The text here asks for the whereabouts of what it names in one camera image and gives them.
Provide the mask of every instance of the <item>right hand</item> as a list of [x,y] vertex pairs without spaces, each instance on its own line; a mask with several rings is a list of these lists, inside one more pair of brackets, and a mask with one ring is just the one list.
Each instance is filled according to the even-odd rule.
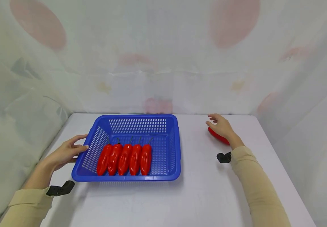
[[210,118],[209,120],[212,120],[214,123],[216,123],[216,125],[207,121],[207,126],[209,126],[219,136],[223,136],[224,138],[229,139],[235,134],[229,121],[220,114],[209,114],[208,117]]

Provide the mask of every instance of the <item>white curtain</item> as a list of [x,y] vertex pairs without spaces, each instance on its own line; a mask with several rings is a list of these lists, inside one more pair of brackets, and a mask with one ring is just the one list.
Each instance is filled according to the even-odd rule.
[[327,1],[0,0],[0,27],[0,65],[61,122],[37,154],[67,108],[255,114],[327,226]]
[[35,68],[0,20],[0,215],[69,114]]

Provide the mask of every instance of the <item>red pepper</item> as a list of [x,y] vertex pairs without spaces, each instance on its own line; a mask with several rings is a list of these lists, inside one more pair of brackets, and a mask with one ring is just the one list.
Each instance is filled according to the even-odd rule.
[[133,146],[132,156],[129,162],[129,172],[131,173],[131,176],[137,175],[137,173],[140,170],[141,151],[142,151],[142,146],[140,144],[136,144]]
[[214,136],[217,140],[221,141],[222,143],[225,143],[226,145],[229,145],[230,146],[230,143],[229,141],[224,138],[223,136],[219,136],[216,132],[213,131],[213,129],[211,128],[208,128],[208,131],[210,132],[210,134],[212,136]]
[[123,147],[122,155],[118,161],[118,174],[120,176],[123,176],[128,170],[129,159],[133,148],[131,145],[132,138],[133,137],[131,137],[130,142]]
[[102,152],[100,153],[98,163],[97,163],[97,175],[102,176],[107,170],[109,156],[113,150],[112,144],[109,143],[104,146]]
[[118,158],[121,156],[123,146],[119,143],[113,145],[113,150],[111,155],[109,156],[109,162],[108,162],[108,173],[109,176],[113,176],[117,172],[117,165],[118,165]]
[[147,176],[151,170],[151,161],[152,161],[152,147],[150,145],[151,140],[143,146],[142,156],[141,156],[141,173],[143,176]]

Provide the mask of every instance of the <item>tabletop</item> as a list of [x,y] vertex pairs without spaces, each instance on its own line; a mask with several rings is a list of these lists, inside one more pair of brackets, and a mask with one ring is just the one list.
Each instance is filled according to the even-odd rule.
[[[72,114],[45,154],[69,138],[88,133],[102,114]],[[249,207],[230,164],[217,153],[231,149],[207,131],[206,115],[175,115],[181,140],[181,175],[161,182],[76,182],[70,194],[54,198],[41,227],[250,227]],[[271,180],[292,227],[316,227],[256,117],[225,115]],[[51,185],[72,180],[74,164],[54,172]]]

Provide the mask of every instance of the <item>wrist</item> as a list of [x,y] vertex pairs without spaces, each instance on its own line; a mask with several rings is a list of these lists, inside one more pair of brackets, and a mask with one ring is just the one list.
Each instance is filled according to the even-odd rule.
[[49,162],[49,160],[44,159],[41,162],[37,163],[35,169],[36,170],[43,170],[44,172],[54,172],[55,167],[57,166],[57,164],[55,164],[54,162]]

